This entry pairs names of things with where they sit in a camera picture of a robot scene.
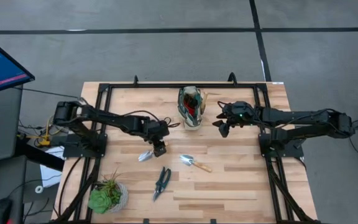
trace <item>desk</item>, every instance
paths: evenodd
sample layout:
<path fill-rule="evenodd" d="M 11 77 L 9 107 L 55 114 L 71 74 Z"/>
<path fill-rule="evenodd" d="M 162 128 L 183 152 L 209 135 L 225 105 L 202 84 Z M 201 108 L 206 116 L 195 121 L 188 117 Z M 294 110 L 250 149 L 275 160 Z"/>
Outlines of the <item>desk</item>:
<path fill-rule="evenodd" d="M 91 105 L 96 103 L 98 87 L 99 83 L 96 82 L 87 82 L 83 86 L 82 97 Z M 267 88 L 271 107 L 289 111 L 284 85 L 267 83 Z M 209 96 L 202 127 L 195 132 L 185 131 L 183 125 L 170 129 L 170 135 L 164 138 L 168 143 L 167 153 L 159 158 L 138 162 L 139 154 L 152 146 L 116 128 L 106 128 L 108 146 L 101 160 L 99 174 L 109 175 L 118 168 L 121 175 L 117 181 L 127 186 L 129 201 L 119 213 L 93 213 L 92 223 L 141 223 L 144 218 L 149 218 L 151 223 L 209 223 L 213 218 L 218 223 L 275 222 L 266 163 L 260 155 L 257 140 L 258 127 L 234 128 L 227 138 L 222 138 L 218 128 L 212 126 L 216 115 L 221 113 L 216 104 L 218 100 L 247 101 L 253 105 L 253 91 L 243 88 L 209 88 L 206 91 Z M 160 119 L 169 116 L 176 123 L 181 121 L 177 96 L 176 88 L 116 88 L 112 91 L 109 111 L 124 114 L 147 110 Z M 182 164 L 180 154 L 194 156 L 197 161 L 212 168 L 213 172 L 209 174 Z M 75 160 L 65 162 L 58 195 Z M 292 158 L 283 158 L 283 163 L 290 193 L 307 215 L 316 218 L 305 168 Z M 163 166 L 172 170 L 172 176 L 167 189 L 153 203 L 155 182 Z M 63 208 L 76 195 L 82 170 L 83 159 L 68 180 L 63 194 Z M 81 219 L 85 218 L 88 198 L 89 193 L 83 200 Z M 279 200 L 285 218 L 281 194 Z"/>

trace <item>white paper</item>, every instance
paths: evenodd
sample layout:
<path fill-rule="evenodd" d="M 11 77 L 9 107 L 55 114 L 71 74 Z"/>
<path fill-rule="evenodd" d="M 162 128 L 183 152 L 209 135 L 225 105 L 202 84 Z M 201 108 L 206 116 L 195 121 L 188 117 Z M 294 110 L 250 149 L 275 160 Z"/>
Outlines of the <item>white paper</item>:
<path fill-rule="evenodd" d="M 45 152 L 63 159 L 63 151 L 64 151 L 64 147 L 59 146 L 59 147 L 50 148 L 50 149 L 46 150 Z M 61 177 L 62 172 L 48 168 L 44 165 L 40 165 L 40 168 L 41 168 L 41 177 L 43 180 L 42 181 L 43 187 L 50 187 L 50 186 L 55 185 L 60 182 L 60 177 Z"/>

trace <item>potted succulent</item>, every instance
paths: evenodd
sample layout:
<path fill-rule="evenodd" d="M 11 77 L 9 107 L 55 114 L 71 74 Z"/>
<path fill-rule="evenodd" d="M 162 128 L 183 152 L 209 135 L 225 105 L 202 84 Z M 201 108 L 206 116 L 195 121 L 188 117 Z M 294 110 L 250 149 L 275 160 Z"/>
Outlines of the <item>potted succulent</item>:
<path fill-rule="evenodd" d="M 98 214 L 106 212 L 118 212 L 123 209 L 128 201 L 128 190 L 125 185 L 116 182 L 117 170 L 107 179 L 97 182 L 89 196 L 88 207 Z"/>

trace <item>white pot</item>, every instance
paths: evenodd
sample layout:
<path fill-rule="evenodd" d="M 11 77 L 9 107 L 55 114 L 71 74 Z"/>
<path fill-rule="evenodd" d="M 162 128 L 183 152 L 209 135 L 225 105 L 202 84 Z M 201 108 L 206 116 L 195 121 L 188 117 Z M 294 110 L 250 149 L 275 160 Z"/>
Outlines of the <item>white pot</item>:
<path fill-rule="evenodd" d="M 119 203 L 116 204 L 115 206 L 113 206 L 112 208 L 110 208 L 109 210 L 107 210 L 106 212 L 109 213 L 115 213 L 115 212 L 119 212 L 121 209 L 123 209 L 128 202 L 128 190 L 125 187 L 124 184 L 122 183 L 116 183 L 119 191 L 121 192 L 121 197 L 119 199 Z"/>

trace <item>small trowel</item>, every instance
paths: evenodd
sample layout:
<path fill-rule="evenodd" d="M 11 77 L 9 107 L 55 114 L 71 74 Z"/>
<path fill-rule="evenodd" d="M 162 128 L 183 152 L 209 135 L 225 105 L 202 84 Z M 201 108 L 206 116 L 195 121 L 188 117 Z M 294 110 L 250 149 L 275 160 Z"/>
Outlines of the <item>small trowel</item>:
<path fill-rule="evenodd" d="M 193 164 L 194 166 L 196 166 L 196 167 L 198 167 L 198 168 L 200 168 L 200 169 L 203 169 L 203 170 L 205 170 L 206 172 L 212 172 L 212 169 L 211 169 L 211 168 L 207 167 L 207 166 L 204 165 L 204 164 L 201 164 L 201 163 L 199 163 L 199 162 L 194 161 L 194 159 L 193 159 L 192 156 L 189 156 L 189 155 L 181 155 L 181 156 L 180 156 L 180 159 L 181 159 L 181 161 L 182 161 L 184 164 L 186 164 L 186 165 L 188 165 L 188 166 L 191 166 L 191 165 Z"/>
<path fill-rule="evenodd" d="M 153 158 L 153 151 L 150 150 L 150 151 L 143 152 L 139 156 L 138 160 L 139 160 L 139 162 L 143 162 L 143 161 L 149 160 L 151 158 Z"/>

